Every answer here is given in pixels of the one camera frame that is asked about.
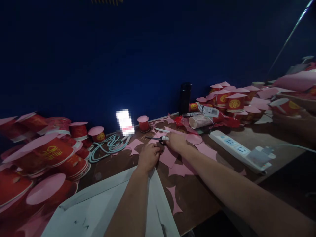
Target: electrical outlet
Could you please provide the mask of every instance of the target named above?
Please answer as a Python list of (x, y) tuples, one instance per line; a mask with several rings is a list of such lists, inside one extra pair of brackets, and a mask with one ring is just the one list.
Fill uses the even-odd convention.
[(247, 148), (244, 148), (242, 145), (236, 146), (235, 149), (243, 155), (246, 155), (247, 153), (249, 153), (249, 150)]
[(224, 142), (226, 142), (230, 146), (235, 146), (237, 144), (234, 140), (232, 140), (230, 138), (224, 140)]

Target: white cable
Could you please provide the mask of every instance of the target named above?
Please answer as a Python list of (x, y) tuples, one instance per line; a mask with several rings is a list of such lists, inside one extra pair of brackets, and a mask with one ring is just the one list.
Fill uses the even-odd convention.
[(307, 151), (311, 151), (313, 153), (316, 153), (315, 150), (309, 149), (307, 147), (299, 146), (299, 145), (294, 145), (294, 144), (280, 144), (280, 145), (273, 145), (272, 147), (276, 147), (276, 146), (294, 146), (294, 147), (297, 147), (297, 148), (300, 148), (300, 149), (303, 149), (303, 150), (307, 150)]

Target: scissors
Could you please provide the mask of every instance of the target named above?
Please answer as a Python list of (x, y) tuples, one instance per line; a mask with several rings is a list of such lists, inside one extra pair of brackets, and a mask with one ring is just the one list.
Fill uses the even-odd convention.
[(161, 145), (166, 145), (166, 143), (164, 141), (168, 141), (169, 140), (169, 137), (167, 137), (167, 136), (162, 136), (162, 137), (159, 137), (159, 138), (154, 138), (154, 137), (146, 137), (146, 138), (159, 140), (159, 143)]

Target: hand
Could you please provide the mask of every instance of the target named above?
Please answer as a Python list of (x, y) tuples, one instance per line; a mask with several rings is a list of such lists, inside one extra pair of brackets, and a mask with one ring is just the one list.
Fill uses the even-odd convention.
[(169, 141), (166, 141), (168, 147), (170, 147), (175, 152), (181, 154), (183, 149), (189, 146), (185, 141), (185, 136), (176, 133), (167, 133)]
[(139, 154), (137, 169), (149, 173), (156, 165), (159, 159), (160, 148), (156, 144), (146, 144)]
[(299, 114), (301, 118), (290, 117), (273, 111), (272, 120), (284, 129), (291, 130), (310, 142), (316, 143), (316, 117), (304, 109), (299, 110)]

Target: white paper cup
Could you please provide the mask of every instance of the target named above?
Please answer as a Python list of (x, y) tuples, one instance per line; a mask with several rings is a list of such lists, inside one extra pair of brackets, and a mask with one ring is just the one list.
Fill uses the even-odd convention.
[(256, 88), (261, 89), (264, 86), (265, 82), (252, 82), (251, 84)]
[(189, 125), (191, 128), (196, 129), (204, 127), (213, 123), (213, 118), (205, 115), (197, 115), (189, 118)]

